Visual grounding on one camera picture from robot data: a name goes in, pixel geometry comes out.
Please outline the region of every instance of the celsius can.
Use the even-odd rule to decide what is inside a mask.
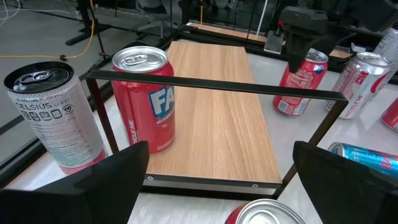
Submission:
[[[392,27],[387,31],[373,52],[382,55],[391,62],[390,73],[381,83],[378,89],[378,91],[380,91],[398,70],[398,21],[393,23]]]
[[[90,106],[71,66],[27,65],[4,79],[12,102],[66,174],[106,157]]]

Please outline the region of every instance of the open can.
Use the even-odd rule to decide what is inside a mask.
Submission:
[[[282,202],[259,199],[236,208],[225,224],[306,224],[304,219]]]

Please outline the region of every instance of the red can on floor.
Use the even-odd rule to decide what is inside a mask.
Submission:
[[[167,54],[155,47],[130,47],[113,57],[117,72],[174,76]],[[149,152],[167,149],[175,137],[174,87],[112,81],[130,144],[149,142]]]
[[[296,73],[291,73],[289,65],[286,66],[279,86],[316,90],[327,70],[328,57],[322,52],[310,49]],[[309,98],[275,96],[272,104],[287,116],[300,116],[309,102]]]
[[[398,131],[398,98],[381,115],[381,120],[391,129]]]

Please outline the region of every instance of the red soda can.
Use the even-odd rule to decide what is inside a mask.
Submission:
[[[167,54],[155,47],[123,49],[113,56],[116,72],[174,76]],[[149,152],[167,149],[174,140],[174,87],[112,81],[116,103],[130,144],[148,141]]]
[[[391,129],[398,131],[398,98],[383,112],[381,120]]]
[[[273,199],[259,199],[242,204],[225,221],[225,224],[249,223],[306,224],[297,212]]]
[[[316,90],[327,70],[328,57],[320,51],[310,49],[296,73],[291,73],[289,65],[286,66],[279,86]],[[275,109],[287,116],[300,116],[309,102],[309,98],[275,96],[272,104]]]

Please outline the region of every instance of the wood grain surface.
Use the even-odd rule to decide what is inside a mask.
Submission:
[[[245,33],[245,32],[240,32],[240,31],[237,31],[237,30],[224,29],[224,28],[221,28],[221,27],[208,26],[208,25],[203,25],[203,24],[196,24],[196,23],[193,23],[193,22],[190,23],[190,26],[197,27],[197,28],[202,29],[202,30],[217,32],[217,33],[220,33],[220,34],[233,35],[235,37],[246,38],[248,36],[247,32]],[[256,36],[254,34],[249,34],[249,39],[258,40],[258,41],[261,41],[261,42],[265,42],[267,40],[267,38],[264,37],[264,36],[261,36],[261,35]]]
[[[225,28],[221,28],[221,27],[208,26],[208,25],[203,25],[203,24],[196,24],[196,23],[193,23],[193,22],[191,22],[189,25],[193,26],[193,27],[197,27],[197,28],[202,29],[202,30],[207,30],[207,31],[211,31],[211,32],[217,32],[217,33],[220,33],[220,34],[233,35],[235,37],[246,38],[248,36],[247,32],[240,32],[240,31],[225,29]],[[264,43],[267,41],[266,37],[261,36],[261,35],[256,36],[254,34],[249,34],[249,39],[261,41],[261,42],[264,42]],[[346,57],[351,56],[351,54],[350,53],[346,53],[346,52],[342,52],[342,51],[339,51],[339,50],[334,50],[334,51],[332,51],[329,54],[329,56],[339,57],[339,58],[346,58]]]
[[[168,54],[178,77],[253,83],[243,47],[172,42]],[[176,86],[175,117],[148,174],[281,183],[257,95]]]

